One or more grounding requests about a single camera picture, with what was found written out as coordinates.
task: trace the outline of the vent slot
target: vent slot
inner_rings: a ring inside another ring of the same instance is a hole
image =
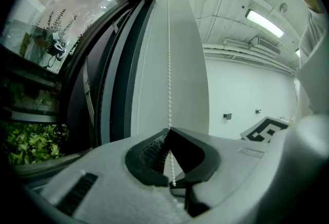
[[[276,52],[277,54],[280,54],[280,50],[278,48],[276,48],[275,46],[273,46],[271,43],[268,43],[262,39],[259,39],[259,45],[262,45],[268,49],[270,49],[271,51]]]
[[[83,198],[94,185],[97,178],[98,176],[90,173],[83,175],[78,183],[76,183],[61,202],[59,202],[57,208],[66,215],[72,216]]]

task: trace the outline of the pipe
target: pipe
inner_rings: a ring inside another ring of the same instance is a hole
[[[224,46],[230,46],[230,47],[236,47],[236,48],[242,48],[242,49],[249,49],[249,46],[247,46],[247,45],[242,45],[242,44],[233,43],[233,42],[224,42]]]
[[[268,61],[268,60],[265,60],[261,57],[257,57],[257,56],[253,56],[253,55],[248,55],[248,54],[243,54],[243,53],[238,53],[238,52],[232,52],[232,51],[218,50],[218,49],[204,49],[204,53],[216,53],[216,54],[224,54],[224,55],[233,55],[233,56],[236,56],[236,57],[243,57],[243,58],[246,58],[246,59],[256,60],[258,62],[269,64],[269,65],[272,65],[276,68],[279,68],[279,69],[282,69],[282,70],[285,70],[285,71],[289,71],[289,70],[287,70],[286,68],[282,67],[279,64],[273,63],[271,61]]]
[[[273,58],[273,59],[276,58],[273,54],[268,53],[268,52],[266,52],[266,51],[264,51],[262,49],[259,49],[259,48],[251,47],[250,50],[251,51],[255,51],[255,52],[259,52],[260,54],[265,55],[265,56],[268,56],[268,57]]]
[[[241,44],[241,45],[249,46],[249,44],[246,43],[246,42],[236,41],[236,40],[232,40],[232,39],[224,39],[224,44],[226,44],[227,42],[231,42],[231,43],[236,43],[236,44]]]
[[[268,56],[262,55],[258,52],[253,52],[253,51],[250,51],[250,50],[247,50],[247,49],[240,49],[240,48],[236,48],[236,47],[229,47],[229,46],[217,45],[217,44],[203,44],[203,47],[204,48],[226,49],[226,50],[234,50],[234,51],[237,51],[237,52],[244,52],[246,54],[253,55],[253,56],[260,57],[260,58],[263,58],[265,60],[271,61],[271,62],[273,62],[277,65],[281,65],[282,67],[288,69],[291,72],[296,72],[295,70],[289,68],[287,65],[285,65],[281,62],[278,62],[278,61],[276,61],[276,60],[274,60],[274,59],[272,59]]]
[[[220,61],[228,61],[228,62],[236,62],[236,63],[242,63],[245,65],[250,65],[250,66],[254,66],[254,67],[258,67],[258,68],[264,68],[264,69],[269,69],[269,70],[275,70],[275,71],[279,71],[279,72],[283,72],[285,74],[290,74],[288,72],[285,72],[283,70],[278,70],[278,69],[273,69],[273,68],[268,68],[265,66],[259,66],[257,64],[252,64],[252,63],[248,63],[248,62],[241,62],[241,61],[236,61],[236,60],[232,60],[232,59],[223,59],[223,58],[213,58],[213,57],[205,57],[205,59],[209,59],[209,60],[220,60]]]

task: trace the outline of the window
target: window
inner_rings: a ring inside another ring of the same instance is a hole
[[[82,34],[126,0],[16,0],[0,42],[7,49],[58,73]]]

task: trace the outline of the white panel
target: white panel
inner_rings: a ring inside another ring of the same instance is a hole
[[[168,127],[168,0],[159,0],[145,33],[136,74],[132,135]],[[147,53],[145,50],[150,30]],[[172,126],[208,133],[209,96],[205,58],[188,0],[170,0]],[[141,75],[143,80],[140,90]]]
[[[196,21],[203,42],[206,42],[210,35],[210,31],[216,19],[213,15],[217,14],[220,3],[221,0],[204,0],[204,5],[202,7],[198,6],[200,9],[198,11],[200,16],[196,16]]]
[[[293,77],[239,63],[206,60],[210,123],[209,134],[240,139],[240,133],[265,116],[294,117],[296,94]],[[232,113],[232,120],[223,114]]]
[[[293,61],[297,61],[299,64],[299,57],[296,55],[295,52],[291,52],[282,47],[279,47],[279,50],[281,50],[281,53],[279,56],[277,56],[278,61],[280,61],[286,65],[289,65]]]
[[[246,22],[245,14],[252,4],[251,0],[222,0],[218,16]]]
[[[216,18],[208,43],[222,44],[224,39],[233,39],[249,43],[258,31],[242,23]]]
[[[295,27],[300,35],[304,33],[308,17],[307,5],[302,0],[282,0],[288,4],[288,10],[282,15]]]

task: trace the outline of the air conditioner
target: air conditioner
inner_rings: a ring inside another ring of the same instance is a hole
[[[253,38],[252,41],[250,42],[250,45],[255,48],[269,52],[269,53],[273,54],[274,56],[277,56],[280,54],[280,50],[276,46],[272,45],[271,43],[269,43],[261,38]]]

